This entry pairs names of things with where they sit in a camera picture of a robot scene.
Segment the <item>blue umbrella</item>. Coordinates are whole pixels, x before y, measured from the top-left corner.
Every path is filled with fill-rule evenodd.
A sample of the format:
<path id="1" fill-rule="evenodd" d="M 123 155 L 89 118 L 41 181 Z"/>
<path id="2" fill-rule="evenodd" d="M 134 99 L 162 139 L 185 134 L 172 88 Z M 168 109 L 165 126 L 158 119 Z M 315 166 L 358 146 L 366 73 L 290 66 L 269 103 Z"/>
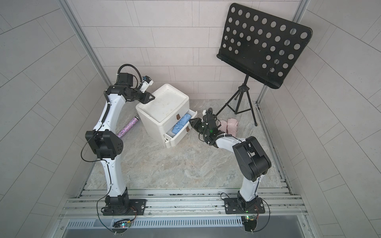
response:
<path id="1" fill-rule="evenodd" d="M 173 127 L 172 133 L 177 134 L 180 132 L 180 130 L 188 123 L 188 121 L 191 119 L 190 114 L 185 114 Z"/>

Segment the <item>white drawer cabinet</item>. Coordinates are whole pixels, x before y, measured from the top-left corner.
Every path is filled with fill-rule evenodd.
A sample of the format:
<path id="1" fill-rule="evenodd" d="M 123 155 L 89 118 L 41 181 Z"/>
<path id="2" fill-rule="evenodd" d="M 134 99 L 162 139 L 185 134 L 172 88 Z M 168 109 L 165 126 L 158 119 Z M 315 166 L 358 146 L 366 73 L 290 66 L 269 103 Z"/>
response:
<path id="1" fill-rule="evenodd" d="M 165 146 L 164 134 L 185 114 L 195 118 L 197 111 L 190 109 L 188 95 L 170 84 L 162 85 L 153 96 L 153 101 L 137 104 L 136 110 L 148 135 Z"/>

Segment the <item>white drawer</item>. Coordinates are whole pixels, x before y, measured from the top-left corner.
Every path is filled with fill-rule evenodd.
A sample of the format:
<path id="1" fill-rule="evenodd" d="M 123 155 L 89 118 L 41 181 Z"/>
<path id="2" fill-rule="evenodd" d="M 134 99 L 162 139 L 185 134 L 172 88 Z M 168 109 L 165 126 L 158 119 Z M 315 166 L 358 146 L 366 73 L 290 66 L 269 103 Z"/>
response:
<path id="1" fill-rule="evenodd" d="M 187 121 L 184 125 L 179 129 L 177 133 L 173 133 L 173 128 L 170 128 L 165 134 L 165 146 L 166 148 L 175 147 L 179 144 L 179 142 L 186 136 L 186 134 L 191 130 L 190 122 Z"/>

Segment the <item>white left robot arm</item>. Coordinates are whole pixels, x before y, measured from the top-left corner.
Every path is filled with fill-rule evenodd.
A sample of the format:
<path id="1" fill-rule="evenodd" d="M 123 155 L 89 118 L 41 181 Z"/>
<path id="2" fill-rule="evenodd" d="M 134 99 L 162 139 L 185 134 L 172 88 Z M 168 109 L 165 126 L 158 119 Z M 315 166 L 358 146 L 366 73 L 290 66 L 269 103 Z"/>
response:
<path id="1" fill-rule="evenodd" d="M 152 79 L 140 73 L 137 75 L 124 73 L 122 69 L 125 67 L 135 69 L 135 66 L 128 63 L 119 67 L 116 83 L 103 93 L 106 103 L 98 123 L 93 130 L 85 133 L 87 145 L 97 156 L 105 171 L 108 193 L 105 196 L 106 206 L 101 211 L 109 216 L 126 214 L 132 208 L 121 171 L 120 154 L 124 144 L 116 134 L 122 107 L 127 102 L 138 101 L 147 104 L 155 99 L 147 91 L 153 84 Z"/>

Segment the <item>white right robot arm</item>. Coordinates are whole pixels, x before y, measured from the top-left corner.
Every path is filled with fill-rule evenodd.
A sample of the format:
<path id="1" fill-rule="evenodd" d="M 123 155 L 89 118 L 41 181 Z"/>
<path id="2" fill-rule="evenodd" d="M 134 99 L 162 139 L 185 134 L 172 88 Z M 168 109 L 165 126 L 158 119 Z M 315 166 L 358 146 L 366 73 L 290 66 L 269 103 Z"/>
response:
<path id="1" fill-rule="evenodd" d="M 190 125 L 209 146 L 232 152 L 244 176 L 237 198 L 224 199 L 226 213 L 264 214 L 266 210 L 263 200 L 258 197 L 258 187 L 262 177 L 271 168 L 269 157 L 255 137 L 238 139 L 221 131 L 216 121 L 217 117 L 209 108 L 202 118 L 190 119 Z"/>

